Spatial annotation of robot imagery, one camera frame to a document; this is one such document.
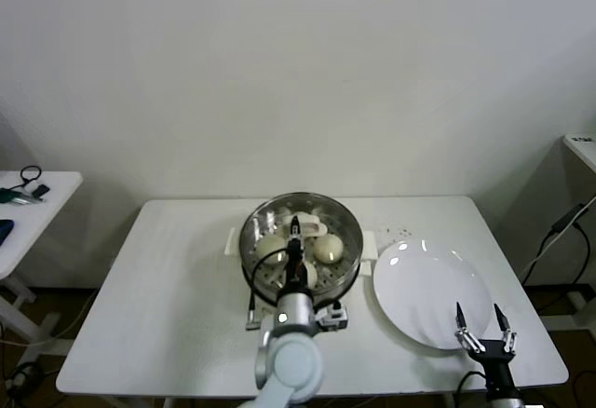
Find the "table leg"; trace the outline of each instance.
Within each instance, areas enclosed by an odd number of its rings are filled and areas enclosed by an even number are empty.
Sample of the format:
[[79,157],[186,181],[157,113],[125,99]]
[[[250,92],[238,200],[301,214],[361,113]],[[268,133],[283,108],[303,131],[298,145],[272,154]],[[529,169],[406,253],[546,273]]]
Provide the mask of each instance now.
[[[23,297],[34,294],[18,282],[16,288]],[[66,356],[73,344],[73,340],[51,339],[52,332],[60,319],[60,313],[48,313],[40,325],[35,324],[23,315],[16,306],[10,304],[6,299],[0,297],[0,319],[5,327],[14,331],[30,343],[19,360],[19,364],[36,361],[41,354]]]
[[16,273],[13,273],[8,278],[2,279],[2,285],[17,295],[17,302],[13,305],[16,308],[19,308],[20,304],[25,301],[28,303],[35,301],[35,293],[29,290]]
[[3,297],[0,297],[0,318],[5,322],[5,327],[18,333],[27,341],[33,341],[41,333],[37,324],[25,317]]

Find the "black cable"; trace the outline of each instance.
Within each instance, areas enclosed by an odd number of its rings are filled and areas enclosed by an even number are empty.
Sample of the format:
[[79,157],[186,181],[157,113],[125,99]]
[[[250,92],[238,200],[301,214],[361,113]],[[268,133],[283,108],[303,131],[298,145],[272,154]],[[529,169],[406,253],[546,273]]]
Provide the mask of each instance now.
[[[25,177],[25,172],[29,171],[30,169],[37,171],[37,175],[35,175],[33,178]],[[20,176],[20,179],[22,180],[22,183],[17,184],[16,186],[9,187],[8,190],[11,191],[11,190],[19,189],[20,187],[26,186],[27,184],[29,184],[29,182],[32,182],[33,180],[37,180],[39,177],[41,177],[42,173],[43,173],[42,169],[39,166],[36,166],[35,164],[32,164],[31,166],[25,166],[19,172],[19,176]]]
[[255,307],[255,302],[254,302],[254,291],[255,291],[254,279],[257,276],[257,270],[264,263],[265,260],[269,259],[274,254],[279,254],[281,252],[285,252],[286,250],[287,249],[284,247],[284,248],[280,248],[279,250],[275,250],[274,252],[270,252],[269,254],[266,254],[265,257],[263,257],[262,259],[260,259],[259,262],[257,262],[257,265],[255,265],[254,268],[252,269],[251,282],[250,282],[250,285],[251,285],[251,299],[249,301],[249,310],[254,310],[254,307]]
[[455,394],[454,394],[455,408],[459,408],[459,399],[462,395],[462,389],[464,388],[464,384],[466,383],[466,380],[468,380],[472,375],[479,375],[484,380],[486,380],[486,375],[484,375],[483,373],[481,373],[479,371],[470,371],[469,373],[464,375],[464,377],[459,381],[459,385],[457,385],[457,390],[455,391]]
[[[538,248],[538,252],[536,253],[536,257],[538,257],[540,254],[542,254],[542,251],[544,250],[544,247],[546,247],[546,245],[547,245],[547,240],[549,240],[555,234],[557,234],[557,233],[553,229],[551,229],[549,231],[549,233],[542,239],[542,242],[540,243],[540,248]],[[534,268],[536,267],[536,264],[537,264],[537,262],[534,262],[532,264],[532,266],[530,267],[530,270],[528,271],[528,274],[525,275],[525,278],[521,282],[522,287],[528,281],[528,279],[530,278],[530,276],[532,276],[532,272],[534,271]]]
[[579,381],[579,378],[582,375],[588,375],[588,374],[596,375],[596,371],[591,371],[591,370],[582,371],[581,373],[579,373],[578,375],[576,375],[574,377],[574,381],[572,383],[572,389],[574,391],[574,399],[576,399],[577,408],[581,408],[581,403],[579,401],[579,396],[577,395],[577,382]]
[[592,255],[592,246],[589,243],[589,238],[588,238],[588,235],[586,234],[586,231],[584,231],[582,229],[581,225],[578,222],[574,223],[574,228],[577,231],[579,231],[579,234],[581,234],[581,237],[584,238],[584,242],[586,242],[586,258],[584,259],[584,264],[581,266],[581,270],[579,270],[579,273],[577,274],[576,278],[572,282],[572,284],[577,284],[579,279],[582,277],[582,275],[586,271],[586,267],[588,266],[589,257]]
[[[579,282],[579,280],[581,279],[581,277],[583,276],[584,272],[586,271],[586,268],[588,267],[588,263],[589,263],[589,258],[592,255],[592,246],[591,243],[589,242],[589,237],[586,234],[586,232],[582,229],[581,225],[578,222],[574,223],[574,228],[579,231],[579,234],[581,234],[581,237],[584,239],[584,242],[586,243],[586,257],[584,258],[584,263],[581,266],[581,270],[579,270],[579,273],[577,273],[577,276],[574,278],[574,280],[571,282],[570,285],[575,285]],[[565,296],[567,296],[567,292],[563,292],[563,294],[560,294],[559,296],[557,296],[556,299],[554,299],[553,301],[550,301],[548,304],[546,304],[545,306],[541,306],[539,308],[536,309],[536,312],[540,312],[542,310],[544,310],[545,308],[548,308],[556,303],[558,303],[559,301],[561,301]]]
[[[39,389],[41,382],[48,376],[57,374],[58,371],[53,371],[50,373],[44,373],[44,370],[41,366],[34,361],[28,361],[22,363],[21,365],[17,366],[14,370],[10,372],[10,375],[6,373],[6,351],[5,351],[5,332],[6,329],[2,321],[0,321],[0,339],[2,339],[2,344],[0,345],[0,367],[2,369],[2,386],[5,389],[7,394],[7,403],[14,403],[20,408],[26,408],[26,406],[22,403],[21,399],[33,394],[36,390]],[[7,389],[6,381],[14,380],[17,375],[22,375],[23,382],[19,386],[13,385]],[[47,408],[54,408],[62,403],[68,396],[63,396],[57,401],[54,401],[50,404]]]

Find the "white wall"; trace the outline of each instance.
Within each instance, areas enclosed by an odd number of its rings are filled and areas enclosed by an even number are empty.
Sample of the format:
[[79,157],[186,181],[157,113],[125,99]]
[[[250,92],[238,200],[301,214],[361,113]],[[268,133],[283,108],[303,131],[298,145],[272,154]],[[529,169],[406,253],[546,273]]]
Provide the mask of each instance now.
[[21,270],[92,285],[149,198],[297,189],[471,195],[518,266],[588,192],[594,2],[0,0],[2,114],[86,177]]

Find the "black wire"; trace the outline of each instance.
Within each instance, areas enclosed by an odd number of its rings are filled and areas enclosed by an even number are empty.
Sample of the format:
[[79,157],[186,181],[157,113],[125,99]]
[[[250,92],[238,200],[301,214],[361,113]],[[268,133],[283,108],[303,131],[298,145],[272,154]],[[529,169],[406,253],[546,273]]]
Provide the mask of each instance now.
[[[13,371],[11,371],[10,375],[7,375],[6,372],[6,344],[4,343],[5,341],[5,332],[6,329],[4,327],[4,324],[2,323],[2,321],[0,321],[0,339],[2,339],[2,344],[0,344],[0,367],[2,369],[2,387],[5,389],[5,392],[7,394],[7,402],[6,404],[11,403],[12,401],[15,402],[15,404],[20,407],[20,408],[27,408],[22,401],[20,400],[20,398],[22,396],[24,396],[25,394],[22,394],[21,391],[19,390],[19,388],[13,388],[14,390],[10,391],[10,393],[7,391],[7,387],[6,387],[6,381],[7,380],[12,380],[14,379],[17,375],[22,375],[25,378],[25,384],[22,385],[22,388],[26,388],[27,392],[32,392],[36,390],[36,388],[34,386],[29,386],[27,384],[27,380],[28,378],[32,378],[30,374],[27,374],[25,372],[25,369],[28,368],[35,368],[37,370],[37,372],[39,372],[40,374],[40,378],[38,379],[38,381],[36,383],[34,383],[35,386],[37,386],[39,383],[41,383],[41,380],[43,380],[44,378],[53,375],[53,374],[57,374],[58,371],[54,371],[54,372],[50,372],[50,373],[43,373],[43,370],[41,369],[41,366],[39,366],[39,364],[37,364],[36,362],[25,362],[23,364],[21,364],[20,366],[17,366]],[[61,398],[59,398],[57,401],[54,401],[52,404],[50,404],[48,407],[46,408],[54,408],[56,406],[58,406],[60,403],[62,403],[64,400],[66,400],[68,396],[63,396]]]
[[468,380],[472,375],[479,375],[484,380],[486,380],[486,375],[479,371],[470,371],[469,373],[464,375],[464,377],[459,381],[459,385],[457,385],[457,390],[454,394],[455,408],[459,408],[459,398],[462,395],[462,389],[464,387],[464,384],[466,383],[466,380]]
[[[574,280],[571,282],[571,285],[575,285],[579,282],[579,280],[581,279],[581,277],[583,276],[584,272],[586,271],[586,268],[588,267],[588,263],[589,263],[589,258],[592,255],[592,246],[591,243],[589,242],[589,237],[586,234],[586,232],[582,229],[581,225],[578,222],[574,223],[574,228],[579,231],[579,234],[581,234],[581,237],[584,238],[584,242],[586,243],[586,257],[584,258],[584,263],[581,266],[581,270],[579,270],[579,273],[577,273],[577,276],[574,278]],[[544,310],[547,307],[550,307],[556,303],[558,303],[559,301],[561,301],[565,296],[567,296],[567,292],[564,292],[563,294],[560,294],[559,296],[557,296],[556,299],[554,299],[553,301],[550,301],[548,304],[546,304],[545,306],[541,306],[539,308],[536,309],[536,312],[540,312],[542,310]]]
[[579,377],[581,377],[582,375],[588,375],[588,374],[596,375],[596,371],[591,371],[591,370],[582,371],[581,373],[579,373],[578,375],[576,375],[574,377],[574,381],[572,383],[572,389],[574,391],[574,399],[576,399],[577,408],[581,408],[579,396],[577,395],[577,382],[579,381]]
[[254,279],[257,276],[257,270],[264,263],[265,260],[269,259],[274,254],[279,254],[279,253],[285,252],[287,250],[288,249],[284,247],[284,248],[280,248],[279,250],[275,250],[274,252],[270,252],[265,257],[263,257],[262,259],[260,259],[259,262],[257,262],[257,265],[255,265],[254,268],[252,269],[251,282],[250,282],[250,285],[251,285],[251,299],[249,301],[249,310],[254,310],[254,307],[255,307],[255,302],[254,302],[254,291],[255,291]]
[[[544,250],[544,247],[547,245],[547,240],[549,240],[552,236],[554,236],[555,233],[554,230],[550,230],[549,233],[542,239],[542,242],[540,243],[540,248],[538,248],[538,252],[536,253],[536,257],[538,257],[540,254],[542,254],[542,251]],[[532,272],[534,271],[534,268],[536,267],[536,264],[538,262],[534,262],[532,264],[532,266],[530,267],[530,271],[528,271],[528,274],[525,275],[525,278],[523,279],[523,281],[521,282],[521,285],[524,286],[525,283],[528,281],[528,279],[530,278],[530,276],[532,276]]]
[[[29,169],[35,169],[37,171],[37,175],[35,175],[33,178],[25,177],[25,172],[28,171]],[[20,176],[20,179],[22,180],[22,183],[17,184],[16,186],[9,187],[8,190],[12,191],[14,189],[19,189],[20,187],[24,187],[27,184],[29,184],[29,182],[32,182],[33,180],[37,180],[39,177],[41,177],[42,173],[43,173],[43,171],[41,170],[41,168],[39,166],[36,166],[35,164],[32,164],[31,166],[25,166],[19,172],[19,176]]]

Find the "white plate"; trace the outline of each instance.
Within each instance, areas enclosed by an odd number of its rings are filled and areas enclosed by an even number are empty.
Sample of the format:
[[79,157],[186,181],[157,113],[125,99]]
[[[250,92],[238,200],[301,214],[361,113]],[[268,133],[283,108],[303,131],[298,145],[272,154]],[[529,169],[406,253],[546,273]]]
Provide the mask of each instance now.
[[459,252],[422,238],[408,238],[385,249],[373,274],[381,308],[419,343],[438,349],[460,348],[454,336],[455,304],[468,328],[483,335],[493,302],[476,270]]

